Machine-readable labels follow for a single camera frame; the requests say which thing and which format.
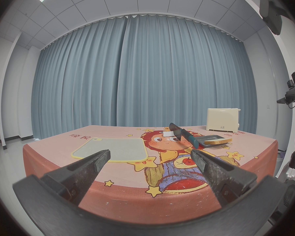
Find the knife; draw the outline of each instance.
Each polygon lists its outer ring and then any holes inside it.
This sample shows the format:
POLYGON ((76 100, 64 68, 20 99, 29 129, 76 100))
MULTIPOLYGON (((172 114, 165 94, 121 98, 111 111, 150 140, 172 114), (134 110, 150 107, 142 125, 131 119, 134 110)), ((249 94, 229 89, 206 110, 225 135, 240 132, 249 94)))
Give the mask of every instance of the knife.
POLYGON ((199 141, 185 129, 179 128, 173 123, 169 124, 169 129, 174 132, 174 136, 176 136, 179 141, 181 141, 181 136, 183 136, 195 149, 199 147, 199 141))

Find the blue curtain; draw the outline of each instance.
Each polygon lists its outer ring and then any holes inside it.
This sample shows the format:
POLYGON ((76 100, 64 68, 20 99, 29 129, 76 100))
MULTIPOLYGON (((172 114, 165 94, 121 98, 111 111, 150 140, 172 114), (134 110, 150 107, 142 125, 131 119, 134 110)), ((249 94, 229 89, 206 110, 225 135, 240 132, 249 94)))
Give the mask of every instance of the blue curtain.
POLYGON ((43 139, 87 125, 117 125, 117 85, 127 18, 87 25, 41 51, 32 128, 43 139))
POLYGON ((205 125, 208 108, 240 108, 240 130, 256 132, 256 86, 243 43, 192 20, 127 16, 85 26, 41 52, 33 134, 205 125))

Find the toaster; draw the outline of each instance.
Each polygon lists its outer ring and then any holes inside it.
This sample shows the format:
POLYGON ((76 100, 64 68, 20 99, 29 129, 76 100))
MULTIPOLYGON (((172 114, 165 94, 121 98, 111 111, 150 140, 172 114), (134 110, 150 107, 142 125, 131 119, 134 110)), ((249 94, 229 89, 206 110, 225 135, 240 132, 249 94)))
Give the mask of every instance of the toaster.
POLYGON ((238 108, 208 108, 206 130, 237 133, 239 111, 238 108))

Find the floor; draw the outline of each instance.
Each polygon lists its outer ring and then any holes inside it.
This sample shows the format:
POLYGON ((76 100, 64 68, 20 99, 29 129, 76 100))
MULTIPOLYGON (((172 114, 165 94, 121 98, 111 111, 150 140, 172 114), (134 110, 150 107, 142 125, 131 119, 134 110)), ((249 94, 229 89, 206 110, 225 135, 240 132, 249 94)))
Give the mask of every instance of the floor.
MULTIPOLYGON (((12 189, 12 184, 25 177, 22 148, 34 139, 7 142, 7 149, 0 144, 0 198, 16 221, 32 236, 43 236, 20 205, 12 189)), ((267 222, 255 236, 263 236, 271 224, 267 222)))

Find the teal knife handle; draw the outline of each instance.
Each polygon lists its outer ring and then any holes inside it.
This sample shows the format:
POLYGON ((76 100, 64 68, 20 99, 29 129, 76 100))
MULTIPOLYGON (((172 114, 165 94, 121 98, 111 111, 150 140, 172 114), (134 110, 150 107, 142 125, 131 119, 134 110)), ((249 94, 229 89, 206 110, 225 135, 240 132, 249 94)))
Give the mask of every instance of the teal knife handle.
POLYGON ((189 143, 193 145, 195 149, 199 148, 199 141, 192 134, 190 134, 185 129, 181 129, 181 134, 189 141, 189 143))

